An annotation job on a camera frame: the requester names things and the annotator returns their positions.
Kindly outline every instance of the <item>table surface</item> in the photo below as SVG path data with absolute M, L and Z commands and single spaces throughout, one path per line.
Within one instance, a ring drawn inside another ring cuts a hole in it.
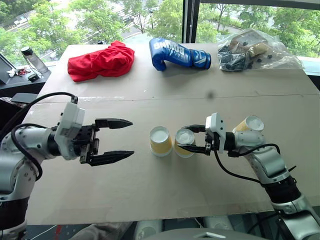
M 134 150 L 111 165 L 91 167 L 61 157 L 42 163 L 43 177 L 29 200 L 29 224 L 81 224 L 187 218 L 262 212 L 272 209 L 264 189 L 223 172 L 213 156 L 184 159 L 172 152 L 151 154 L 149 132 L 158 125 L 174 138 L 182 126 L 204 124 L 219 112 L 229 131 L 248 115 L 264 121 L 264 135 L 281 149 L 299 189 L 312 205 L 320 205 L 319 92 L 302 70 L 255 70 L 224 73 L 217 64 L 215 44 L 186 44 L 212 55 L 209 70 L 167 64 L 152 66 L 147 45 L 135 50 L 131 71 L 121 77 L 97 77 L 74 83 L 68 58 L 106 46 L 71 45 L 46 82 L 41 95 L 66 91 L 79 96 L 84 124 L 95 118 L 123 118 L 133 126 L 102 129 L 99 152 Z M 25 122 L 55 126 L 67 97 L 48 98 L 31 108 Z M 204 143 L 204 135 L 196 135 Z M 254 177 L 243 158 L 222 154 L 225 166 Z

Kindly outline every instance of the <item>tree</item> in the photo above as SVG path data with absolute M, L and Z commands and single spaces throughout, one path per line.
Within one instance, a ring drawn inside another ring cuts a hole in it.
M 157 0 L 114 0 L 116 3 L 122 3 L 124 13 L 132 20 L 136 29 L 143 34 L 148 22 L 148 16 L 152 13 L 152 8 L 158 5 Z
M 18 49 L 29 46 L 37 55 L 41 56 L 52 47 L 49 40 L 38 38 L 37 34 L 30 28 L 21 29 L 17 34 L 19 37 Z
M 199 22 L 196 28 L 197 43 L 215 43 L 218 31 L 214 28 L 211 22 Z
M 158 0 L 147 0 L 145 2 L 145 7 L 147 8 L 148 12 L 151 14 L 149 22 L 151 24 L 151 28 L 154 29 L 154 19 L 153 19 L 153 13 L 154 13 L 154 8 L 158 6 Z
M 164 0 L 159 10 L 154 11 L 154 28 L 148 34 L 155 38 L 165 38 L 180 43 L 182 39 L 183 0 Z
M 126 30 L 125 24 L 105 0 L 75 0 L 69 4 L 69 8 L 78 11 L 77 28 L 88 31 L 93 43 L 98 40 L 107 43 L 122 41 L 121 33 Z
M 18 15 L 27 13 L 34 9 L 34 5 L 43 0 L 1 0 L 0 1 L 0 21 L 11 20 Z
M 158 0 L 146 0 L 145 7 L 151 11 L 153 8 L 158 6 Z
M 278 7 L 273 20 L 280 40 L 292 53 L 319 57 L 320 11 Z
M 145 32 L 148 11 L 143 6 L 143 0 L 124 0 L 124 13 L 132 18 L 133 25 L 141 31 Z
M 270 6 L 244 5 L 239 19 L 243 21 L 242 25 L 245 29 L 262 28 L 274 14 L 275 11 Z
M 14 32 L 7 32 L 2 27 L 0 28 L 0 53 L 12 63 L 17 61 L 19 51 L 17 42 L 18 37 Z
M 214 28 L 212 20 L 214 18 L 215 4 L 200 4 L 198 24 L 196 28 L 197 43 L 215 43 L 218 31 Z
M 228 13 L 227 16 L 225 16 L 225 17 L 223 17 L 223 18 L 221 19 L 221 24 L 223 25 L 222 32 L 225 31 L 226 27 L 227 27 L 228 25 L 230 25 L 230 23 L 231 23 L 231 17 L 230 17 L 230 13 Z
M 218 9 L 218 27 L 216 28 L 219 31 L 221 20 L 223 18 L 223 14 L 229 15 L 232 11 L 237 11 L 240 7 L 238 5 L 231 5 L 225 3 L 218 3 L 215 6 L 215 9 Z
M 5 2 L 0 1 L 0 23 L 8 19 L 9 14 L 10 14 L 9 6 Z
M 64 16 L 63 9 L 55 9 L 56 4 L 43 1 L 35 5 L 36 13 L 29 20 L 30 33 L 35 34 L 38 40 L 50 43 L 48 50 L 56 52 L 59 57 L 68 45 L 80 44 L 83 34 L 78 30 L 68 28 L 69 18 Z

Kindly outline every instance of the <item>clear plastic bag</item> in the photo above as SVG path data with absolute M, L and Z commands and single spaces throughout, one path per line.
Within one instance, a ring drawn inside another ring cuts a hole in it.
M 303 64 L 277 36 L 248 28 L 238 33 L 217 35 L 220 69 L 303 69 Z

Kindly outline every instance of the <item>floor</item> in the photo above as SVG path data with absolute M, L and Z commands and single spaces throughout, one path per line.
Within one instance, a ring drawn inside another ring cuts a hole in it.
M 320 215 L 320 206 L 314 207 L 314 210 Z M 274 212 L 248 213 L 229 215 L 228 218 L 237 232 L 246 233 L 258 220 L 261 220 Z M 162 223 L 164 231 L 182 228 L 199 228 L 199 224 L 204 225 L 203 217 L 185 219 L 166 219 Z M 133 240 L 137 222 L 134 222 L 121 240 Z M 28 225 L 27 239 L 36 240 L 68 240 L 88 224 L 77 225 Z M 276 217 L 261 222 L 254 228 L 253 235 L 266 238 L 268 240 L 283 240 L 278 232 Z

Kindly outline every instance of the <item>yellow paper cup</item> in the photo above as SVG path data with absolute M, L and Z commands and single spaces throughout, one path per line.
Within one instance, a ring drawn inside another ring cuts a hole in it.
M 195 142 L 195 134 L 193 131 L 186 128 L 179 129 L 174 138 L 175 153 L 185 159 L 191 157 L 194 153 L 184 150 L 183 148 L 179 147 L 178 144 L 195 144 Z
M 156 126 L 150 132 L 151 152 L 157 157 L 167 156 L 172 150 L 172 140 L 168 129 Z
M 257 116 L 247 116 L 238 126 L 234 128 L 234 132 L 242 132 L 255 130 L 261 132 L 265 128 L 262 120 Z

